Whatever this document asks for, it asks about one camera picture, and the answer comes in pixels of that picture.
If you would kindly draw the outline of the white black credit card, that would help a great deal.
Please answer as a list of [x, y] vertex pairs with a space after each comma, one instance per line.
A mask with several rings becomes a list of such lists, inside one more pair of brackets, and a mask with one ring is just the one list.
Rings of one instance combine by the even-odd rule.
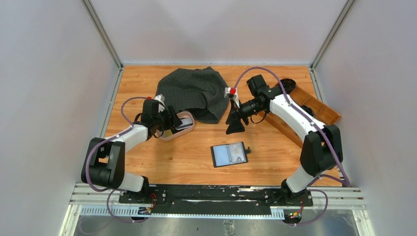
[[240, 164], [247, 161], [246, 152], [242, 142], [230, 144], [228, 145], [228, 148], [230, 152], [230, 162], [232, 164]]

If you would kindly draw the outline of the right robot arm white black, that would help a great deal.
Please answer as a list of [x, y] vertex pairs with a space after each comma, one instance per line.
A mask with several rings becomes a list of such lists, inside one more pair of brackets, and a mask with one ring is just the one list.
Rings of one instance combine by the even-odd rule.
[[272, 113], [295, 131], [302, 141], [300, 166], [281, 184], [283, 203], [294, 205], [300, 196], [320, 174], [341, 167], [343, 161], [340, 129], [326, 125], [302, 109], [286, 93], [283, 85], [270, 87], [262, 75], [249, 79], [248, 88], [253, 99], [240, 102], [235, 87], [226, 87], [224, 96], [231, 101], [231, 110], [226, 124], [226, 134], [245, 131], [249, 118], [259, 112]]

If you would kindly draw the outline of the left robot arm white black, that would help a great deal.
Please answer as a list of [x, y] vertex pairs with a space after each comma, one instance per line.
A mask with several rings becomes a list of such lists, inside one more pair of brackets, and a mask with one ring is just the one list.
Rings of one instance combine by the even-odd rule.
[[145, 98], [143, 110], [129, 126], [108, 138], [91, 139], [81, 172], [81, 180], [96, 192], [108, 189], [132, 193], [139, 203], [150, 199], [149, 179], [125, 169], [125, 155], [132, 148], [151, 139], [162, 138], [167, 130], [182, 122], [173, 106], [166, 106], [164, 96]]

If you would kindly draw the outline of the pink oval tray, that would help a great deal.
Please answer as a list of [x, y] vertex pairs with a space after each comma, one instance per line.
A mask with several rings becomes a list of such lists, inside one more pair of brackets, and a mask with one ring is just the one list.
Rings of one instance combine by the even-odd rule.
[[173, 136], [170, 139], [163, 139], [162, 134], [162, 136], [159, 138], [160, 140], [167, 142], [175, 138], [178, 138], [179, 136], [185, 135], [194, 129], [195, 119], [190, 112], [182, 111], [180, 113], [177, 113], [177, 116], [181, 119], [182, 125], [176, 129], [171, 129], [173, 132]]

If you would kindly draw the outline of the black leather card holder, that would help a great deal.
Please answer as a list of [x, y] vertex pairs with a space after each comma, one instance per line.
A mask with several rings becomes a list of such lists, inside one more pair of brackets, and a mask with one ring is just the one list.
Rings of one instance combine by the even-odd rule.
[[247, 163], [247, 155], [252, 152], [244, 142], [211, 146], [210, 151], [215, 168]]

